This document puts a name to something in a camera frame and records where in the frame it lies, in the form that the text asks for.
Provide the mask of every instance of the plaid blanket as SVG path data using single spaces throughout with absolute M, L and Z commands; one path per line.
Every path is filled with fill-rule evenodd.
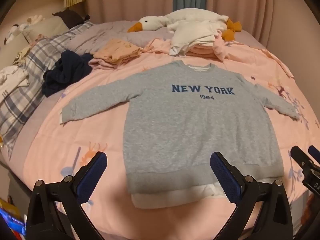
M 41 103 L 44 95 L 41 86 L 45 71 L 54 67 L 65 51 L 65 44 L 93 24 L 86 21 L 69 31 L 40 40 L 28 53 L 25 69 L 29 74 L 29 86 L 18 87 L 0 104 L 0 135 L 11 159 L 12 149 L 23 125 Z

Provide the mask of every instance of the silver bolt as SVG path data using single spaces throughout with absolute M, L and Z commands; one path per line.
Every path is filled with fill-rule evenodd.
M 40 179 L 40 180 L 37 180 L 37 182 L 36 182 L 36 186 L 37 187 L 39 187 L 39 186 L 41 186 L 42 185 L 42 183 L 43 183 L 43 181 Z
M 245 176 L 244 177 L 245 178 L 245 180 L 247 181 L 247 182 L 253 182 L 253 177 L 251 177 L 251 176 Z
M 279 180 L 279 179 L 277 179 L 277 180 L 276 180 L 276 184 L 277 184 L 278 186 L 282 186 L 282 181 Z
M 72 179 L 73 179 L 72 176 L 66 176 L 66 177 L 64 178 L 64 181 L 65 181 L 65 182 L 70 182 L 70 181 L 72 181 Z

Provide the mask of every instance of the beige pillow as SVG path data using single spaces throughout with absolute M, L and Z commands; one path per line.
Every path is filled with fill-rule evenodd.
M 0 50 L 0 70 L 11 66 L 17 54 L 28 45 L 22 33 L 16 36 L 9 44 L 4 45 Z
M 32 43 L 39 34 L 43 34 L 50 38 L 55 35 L 60 35 L 68 30 L 69 28 L 64 24 L 63 20 L 58 16 L 54 16 L 31 25 L 24 29 L 22 33 L 28 42 Z

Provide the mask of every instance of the pink blanket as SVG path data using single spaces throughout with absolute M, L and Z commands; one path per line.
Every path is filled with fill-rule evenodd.
M 301 183 L 302 170 L 290 158 L 289 151 L 294 145 L 305 152 L 311 144 L 320 148 L 318 120 L 289 69 L 275 56 L 266 50 L 252 49 L 237 42 L 225 43 L 225 49 L 227 56 L 223 62 L 191 56 L 178 59 L 198 66 L 212 62 L 220 68 L 241 73 L 247 80 L 278 93 L 297 108 L 299 122 L 267 109 L 284 162 L 283 182 L 292 202 L 306 188 Z M 213 239 L 235 207 L 226 198 L 207 198 L 156 210 L 133 206 L 126 190 L 122 156 L 124 122 L 129 103 L 84 120 L 59 125 L 59 113 L 63 106 L 84 91 L 177 60 L 166 54 L 163 41 L 155 41 L 149 52 L 120 66 L 118 70 L 94 70 L 66 89 L 33 141 L 24 166 L 24 181 L 29 188 L 33 188 L 38 179 L 46 183 L 61 181 L 64 176 L 76 173 L 81 165 L 87 164 L 98 150 L 103 150 L 108 156 L 108 167 L 90 201 L 83 205 L 98 230 L 137 240 Z M 257 214 L 258 209 L 251 216 L 247 228 L 254 225 Z

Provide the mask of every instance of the orange beak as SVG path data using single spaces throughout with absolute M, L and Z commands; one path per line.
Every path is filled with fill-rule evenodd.
M 132 33 L 132 32 L 142 32 L 142 24 L 140 22 L 137 22 L 135 25 L 133 25 L 128 32 Z

